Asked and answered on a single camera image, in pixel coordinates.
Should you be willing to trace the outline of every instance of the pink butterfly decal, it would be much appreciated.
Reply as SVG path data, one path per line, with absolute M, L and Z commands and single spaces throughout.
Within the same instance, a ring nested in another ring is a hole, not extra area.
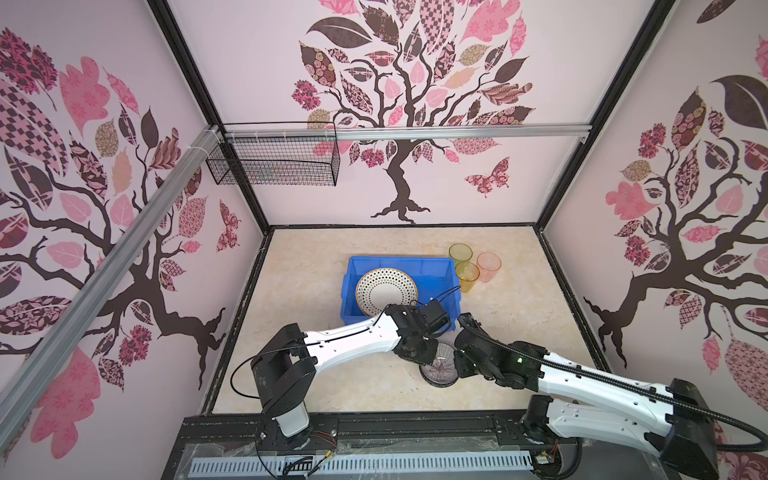
M 509 181 L 509 175 L 504 173 L 507 170 L 509 170 L 509 157 L 506 157 L 504 160 L 498 162 L 490 175 L 470 175 L 464 180 L 468 181 L 470 185 L 476 186 L 478 188 L 478 192 L 484 194 L 487 198 L 487 193 L 493 190 L 494 185 L 496 187 L 503 186 L 509 188 L 509 185 L 507 185 L 507 182 Z
M 230 213 L 230 208 L 221 200 L 219 200 L 219 209 L 221 210 L 221 219 L 224 220 L 226 230 L 219 236 L 219 241 L 216 243 L 217 252 L 227 247 L 234 248 L 238 245 L 235 230 L 237 230 L 241 221 L 237 219 L 237 215 Z

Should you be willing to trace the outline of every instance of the blue container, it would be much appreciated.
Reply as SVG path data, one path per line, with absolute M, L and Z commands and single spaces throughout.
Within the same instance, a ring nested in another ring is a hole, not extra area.
M 419 289 L 419 302 L 428 303 L 446 290 L 458 286 L 453 260 L 434 257 L 350 257 L 349 267 L 341 287 L 341 319 L 345 325 L 362 322 L 369 317 L 357 306 L 355 290 L 363 275 L 377 268 L 396 268 L 407 273 Z M 461 314 L 460 290 L 449 294 L 440 304 L 451 317 L 450 330 Z

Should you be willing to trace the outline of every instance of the pink wall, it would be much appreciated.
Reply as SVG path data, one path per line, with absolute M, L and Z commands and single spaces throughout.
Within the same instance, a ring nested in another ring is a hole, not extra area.
M 733 4 L 680 3 L 547 235 L 615 372 L 686 379 L 765 431 L 768 4 L 713 3 Z M 768 475 L 721 460 L 721 478 Z
M 205 123 L 141 0 L 24 2 L 2 21 L 5 385 Z M 0 475 L 157 478 L 181 419 L 199 412 L 259 242 L 238 189 L 203 166 Z
M 236 0 L 219 8 L 204 0 L 171 3 L 225 121 L 335 117 L 339 125 L 349 118 L 349 127 L 419 125 L 416 113 L 422 108 L 424 125 L 461 115 L 461 124 L 474 124 L 485 113 L 509 108 L 517 108 L 515 117 L 526 124 L 589 122 L 652 4 L 650 0 Z M 433 24 L 430 18 L 439 20 Z M 340 30 L 327 28 L 322 21 L 340 22 L 362 33 L 336 35 Z M 397 45 L 414 45 L 408 42 L 414 31 L 418 42 L 426 45 L 424 62 L 392 61 Z M 502 56 L 482 77 L 488 83 L 479 87 L 485 59 L 496 48 Z M 367 56 L 376 52 L 379 55 Z M 316 60 L 316 55 L 323 60 Z M 379 63 L 373 64 L 373 58 Z M 321 70 L 318 80 L 307 71 L 307 62 L 312 74 Z M 515 62 L 521 67 L 514 77 L 499 74 L 504 65 Z M 441 78 L 430 79 L 429 72 L 440 64 L 451 66 L 442 69 Z M 319 78 L 328 68 L 333 71 L 322 84 Z M 372 68 L 378 77 L 366 78 L 365 71 L 372 74 Z M 297 82 L 316 93 L 307 94 Z M 482 93 L 493 87 L 519 93 Z M 426 88 L 435 97 L 419 99 Z M 410 99 L 406 91 L 412 93 Z M 356 104 L 352 97 L 368 98 L 371 106 L 366 101 Z M 472 108 L 475 102 L 477 110 Z M 396 120 L 392 115 L 400 108 L 405 114 Z M 356 147 L 346 144 L 335 187 L 259 185 L 255 190 L 274 224 L 536 221 L 574 138 L 495 142 L 472 148 L 449 140 L 426 147 L 403 141 L 397 147 L 400 155 L 387 158 L 387 142 L 380 141 L 359 147 L 361 156 L 372 149 L 369 162 L 350 156 Z M 416 148 L 427 148 L 431 159 L 414 157 Z M 381 161 L 375 160 L 376 151 L 381 152 Z M 497 175 L 492 175 L 497 166 Z M 492 190 L 480 192 L 478 186 Z

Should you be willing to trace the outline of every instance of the wire basket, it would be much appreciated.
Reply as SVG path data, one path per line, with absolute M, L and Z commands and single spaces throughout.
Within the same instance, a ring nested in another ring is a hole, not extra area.
M 217 184 L 236 184 L 242 174 L 255 185 L 333 185 L 339 177 L 339 142 L 332 122 L 270 122 L 291 124 L 285 130 L 234 131 L 207 158 Z M 296 129 L 304 124 L 306 129 Z

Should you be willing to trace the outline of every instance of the glass cup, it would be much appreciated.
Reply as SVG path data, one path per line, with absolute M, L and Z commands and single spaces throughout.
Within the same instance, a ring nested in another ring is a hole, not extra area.
M 478 278 L 478 280 L 483 283 L 488 283 L 493 280 L 493 277 L 496 276 L 496 273 L 502 268 L 502 259 L 491 252 L 480 253 L 476 262 L 480 269 L 480 278 Z
M 459 262 L 456 265 L 456 275 L 462 286 L 462 293 L 467 293 L 475 286 L 475 280 L 480 276 L 480 269 L 472 262 Z
M 472 259 L 472 249 L 463 243 L 454 243 L 451 248 L 448 249 L 448 255 L 451 256 L 454 262 L 468 262 Z

